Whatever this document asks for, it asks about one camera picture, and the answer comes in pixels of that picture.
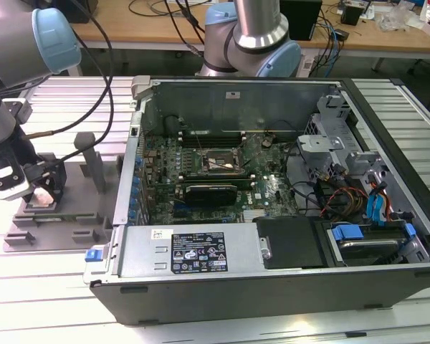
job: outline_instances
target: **wooden desk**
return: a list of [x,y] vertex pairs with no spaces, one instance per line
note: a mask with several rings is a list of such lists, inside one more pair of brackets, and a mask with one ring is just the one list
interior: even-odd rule
[[[325,16],[335,28],[350,33],[342,55],[359,57],[394,57],[411,59],[430,59],[430,36],[421,30],[410,28],[408,32],[382,32],[372,20],[358,22],[356,27],[339,24],[340,17],[327,11],[328,5],[335,0],[324,0],[322,7]],[[107,32],[113,47],[116,49],[159,49],[186,50],[181,43],[171,19],[164,17],[144,17],[128,10],[130,0],[99,0],[95,18]],[[166,10],[163,4],[158,9]],[[153,14],[147,7],[146,0],[138,0],[133,9],[144,14]],[[193,15],[204,25],[204,17],[208,6],[200,5],[192,8]],[[198,49],[204,47],[189,23],[183,18],[176,18],[177,25],[185,39]],[[95,25],[74,24],[75,31],[86,41],[89,47],[105,48],[106,44]],[[310,66],[327,44],[327,35],[322,28],[315,30],[311,41],[299,41],[302,47],[302,61],[298,76],[307,77]]]

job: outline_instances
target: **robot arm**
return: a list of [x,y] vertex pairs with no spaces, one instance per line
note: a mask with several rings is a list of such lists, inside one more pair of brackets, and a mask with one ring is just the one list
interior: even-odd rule
[[[80,63],[77,40],[58,10],[0,14],[0,90],[59,74]],[[34,166],[41,158],[28,140],[22,140],[23,134],[0,98],[0,199],[30,194],[32,183],[41,178],[24,172],[24,166]]]
[[209,8],[202,76],[289,77],[301,59],[279,0],[235,0]]

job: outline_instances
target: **blue latch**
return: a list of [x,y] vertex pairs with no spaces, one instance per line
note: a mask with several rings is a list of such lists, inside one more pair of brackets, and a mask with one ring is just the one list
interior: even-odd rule
[[409,235],[409,238],[414,238],[416,236],[416,229],[412,224],[406,224],[404,229],[406,233]]
[[340,224],[332,229],[336,241],[363,239],[363,232],[357,224]]
[[85,255],[85,262],[101,262],[103,260],[102,249],[88,249]]

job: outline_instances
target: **sticker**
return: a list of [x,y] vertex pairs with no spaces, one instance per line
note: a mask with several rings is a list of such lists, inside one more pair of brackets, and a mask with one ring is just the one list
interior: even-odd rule
[[173,229],[152,229],[151,240],[172,239]]
[[174,274],[228,271],[224,234],[192,233],[172,235],[171,266]]
[[226,92],[227,99],[241,99],[240,92]]

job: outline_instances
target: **workbench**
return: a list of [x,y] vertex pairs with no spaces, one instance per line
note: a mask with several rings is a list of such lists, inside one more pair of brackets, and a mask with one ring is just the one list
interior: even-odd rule
[[[335,9],[327,11],[329,5],[336,0],[324,0],[322,10],[336,29],[349,32],[350,36],[340,53],[350,57],[404,58],[430,59],[430,36],[421,30],[410,28],[408,32],[382,32],[373,20],[359,20],[357,26],[340,23],[340,16],[334,14]],[[157,50],[187,50],[179,39],[171,19],[165,17],[144,17],[128,10],[130,0],[99,0],[95,18],[104,28],[114,49],[157,49]],[[163,4],[156,8],[165,11]],[[153,14],[147,7],[145,0],[137,0],[133,9],[140,13]],[[207,5],[192,8],[193,15],[201,26],[205,22]],[[176,22],[183,37],[195,45],[199,50],[204,46],[198,40],[191,25],[184,18],[177,18]],[[107,45],[95,25],[73,24],[75,31],[86,42],[88,47],[106,48]],[[327,45],[328,36],[325,30],[318,27],[312,40],[299,41],[302,48],[302,59],[298,67],[297,76],[307,77],[312,68],[315,57],[323,52]]]
[[[112,83],[115,121],[105,141],[96,147],[104,160],[124,153],[128,137],[132,77]],[[392,132],[411,163],[425,158],[408,147],[408,131],[421,146],[430,142],[430,118],[418,118],[420,106],[402,100],[403,90],[389,80],[354,80],[379,118]],[[59,128],[80,117],[98,98],[105,84],[100,77],[53,77],[34,92],[26,92],[33,114],[24,125],[28,133]],[[40,138],[37,151],[63,156],[74,150],[77,131],[91,130],[98,137],[108,121],[108,100],[81,125],[53,138]],[[408,116],[407,121],[400,121]],[[102,338],[121,343],[430,343],[430,289],[411,296],[391,309],[351,310],[240,320],[128,328],[94,297],[82,280],[84,250],[5,254],[3,236],[20,200],[0,201],[0,343],[85,343]]]

